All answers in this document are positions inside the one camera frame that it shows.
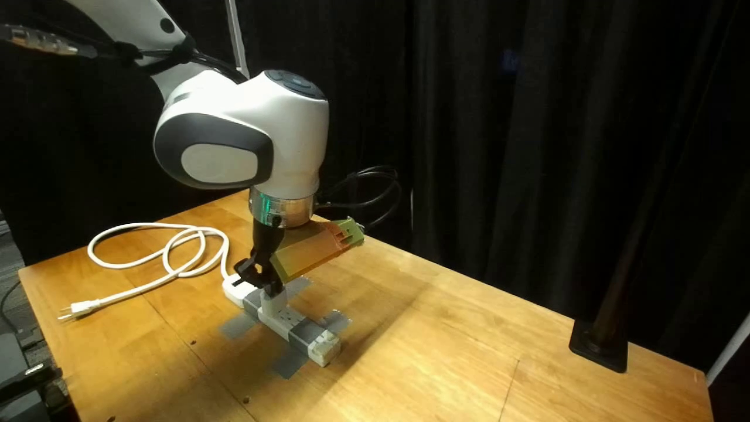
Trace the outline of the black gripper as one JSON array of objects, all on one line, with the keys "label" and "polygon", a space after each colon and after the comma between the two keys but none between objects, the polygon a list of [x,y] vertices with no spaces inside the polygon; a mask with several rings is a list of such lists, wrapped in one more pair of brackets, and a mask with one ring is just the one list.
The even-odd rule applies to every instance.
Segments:
[{"label": "black gripper", "polygon": [[278,272],[271,266],[271,256],[276,253],[283,239],[282,221],[275,219],[270,226],[253,224],[253,249],[250,256],[234,266],[234,272],[262,289],[270,299],[276,299],[283,290]]}]

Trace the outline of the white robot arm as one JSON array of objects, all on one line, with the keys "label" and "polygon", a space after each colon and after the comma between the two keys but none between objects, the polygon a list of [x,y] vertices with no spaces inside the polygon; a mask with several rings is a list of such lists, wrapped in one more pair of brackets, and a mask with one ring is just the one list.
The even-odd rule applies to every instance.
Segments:
[{"label": "white robot arm", "polygon": [[253,77],[199,51],[158,0],[66,0],[94,21],[119,58],[146,71],[165,99],[152,156],[196,190],[250,193],[253,251],[237,263],[270,299],[283,290],[271,266],[289,227],[309,221],[328,142],[323,92],[289,71]]}]

